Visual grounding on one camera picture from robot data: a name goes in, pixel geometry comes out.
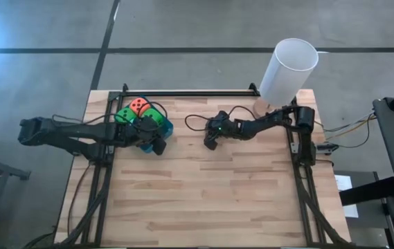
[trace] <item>white paper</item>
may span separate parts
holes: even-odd
[[[350,181],[350,176],[338,176],[335,175],[335,181],[337,182],[338,190],[349,190],[352,188],[352,182]],[[343,207],[344,216],[350,218],[358,218],[357,205],[347,205]]]

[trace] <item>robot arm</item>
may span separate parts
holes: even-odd
[[[289,117],[291,113],[297,116],[295,125],[292,125],[292,119]],[[315,165],[316,148],[311,138],[314,116],[315,110],[309,107],[285,107],[255,120],[230,121],[229,115],[225,111],[220,111],[206,123],[204,145],[214,150],[217,147],[215,139],[218,137],[249,140],[258,132],[282,126],[300,135],[298,161],[303,165]]]
[[[149,117],[137,118],[132,124],[78,124],[38,117],[22,120],[20,126],[18,141],[21,144],[52,145],[73,155],[82,154],[88,160],[100,160],[101,152],[106,146],[129,147],[151,144],[157,155],[161,155],[166,146],[156,122]],[[88,138],[96,143],[88,144],[73,138]]]

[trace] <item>white plastic tube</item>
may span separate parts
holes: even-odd
[[[261,98],[273,107],[289,104],[319,61],[315,48],[302,39],[278,42],[260,85]]]

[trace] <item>black metal frame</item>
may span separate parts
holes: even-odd
[[[255,96],[255,97],[260,96],[254,83],[251,83],[249,88],[245,91],[233,91],[233,90],[225,90],[225,91],[224,90],[216,90],[216,91],[129,91],[127,85],[124,84],[122,91],[110,91],[109,92],[105,113],[106,114],[111,113],[112,106],[115,101],[117,101],[117,109],[121,109],[123,107],[124,97],[136,97],[136,96],[140,96],[140,95],[144,95],[144,96]],[[109,122],[109,116],[107,116],[105,118],[104,122]],[[291,142],[294,141],[293,133],[288,130],[287,130],[287,139],[288,139],[289,145]],[[306,205],[308,205],[311,208],[311,210],[312,210],[312,208],[314,208],[317,212],[320,212],[320,211],[319,211],[319,202],[316,197],[316,190],[314,187],[315,184],[314,184],[314,179],[312,176],[312,169],[310,168],[310,166],[300,165],[300,163],[296,161],[297,153],[294,153],[290,149],[290,146],[289,146],[289,152],[290,152],[291,159],[292,159],[292,166],[294,168],[294,178],[295,178],[295,183],[296,183],[298,200],[300,203],[300,211],[301,211],[301,217],[302,217],[303,228],[304,228],[304,232],[305,232],[305,239],[306,239],[307,246],[316,247],[316,248],[378,248],[378,247],[354,246],[351,244],[343,245],[342,243],[340,243],[340,244],[327,243],[326,237],[325,237],[325,229],[323,228],[323,225],[325,224],[325,222],[327,223],[327,225],[329,225],[329,224],[324,219],[324,217],[323,217],[323,220],[321,220],[317,216],[315,217],[315,222],[316,222],[316,229],[317,229],[317,232],[319,235],[319,242],[313,241],[312,231],[310,228],[309,217],[307,215]],[[90,233],[90,226],[91,226],[91,221],[89,219],[87,221],[87,225],[84,227],[84,229],[82,231],[82,237],[81,237],[80,243],[75,244],[75,245],[70,245],[70,246],[75,246],[75,248],[96,248],[96,247],[100,247],[100,244],[101,244],[102,229],[103,229],[104,222],[105,222],[107,197],[108,197],[108,193],[109,193],[109,185],[110,185],[112,167],[113,167],[113,163],[114,163],[114,149],[111,148],[108,151],[103,150],[101,154],[102,154],[103,158],[106,158],[106,160],[104,160],[104,161],[107,161],[107,163],[98,163],[95,166],[95,170],[93,172],[92,184],[91,184],[91,191],[89,194],[89,202],[88,202],[88,209],[89,209],[91,207],[92,203],[97,198],[97,191],[99,188],[98,179],[100,178],[101,169],[105,168],[105,177],[104,177],[104,182],[103,182],[102,188],[101,188],[102,190],[104,188],[105,195],[99,205],[100,210],[98,213],[98,221],[97,221],[95,239],[94,239],[93,243],[89,242],[89,233]],[[307,193],[307,192],[306,192],[303,182],[301,180],[301,174],[300,174],[301,167],[304,167],[305,171],[306,171],[306,181],[307,181],[307,185],[309,188],[308,192],[309,192],[309,196],[312,200],[312,202],[310,202],[310,203],[308,203],[305,200],[306,199],[305,193]]]

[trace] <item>yellow wire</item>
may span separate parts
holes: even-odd
[[[351,131],[354,131],[354,130],[360,128],[361,126],[363,126],[364,124],[366,124],[367,122],[369,122],[370,120],[372,120],[372,119],[370,118],[371,116],[372,116],[372,114],[369,116],[369,118],[368,118],[367,120],[365,120],[364,122],[358,124],[356,127],[352,128],[352,129],[350,129],[350,130],[347,130],[347,131],[345,131],[345,132],[342,132],[342,133],[340,133],[340,134],[337,134],[337,135],[335,135],[335,136],[331,136],[331,137],[329,137],[329,138],[326,138],[326,140],[329,140],[329,139],[331,139],[331,138],[336,138],[336,137],[342,136],[342,135],[344,135],[344,134],[346,134],[346,133],[349,133],[349,132],[351,132]]]

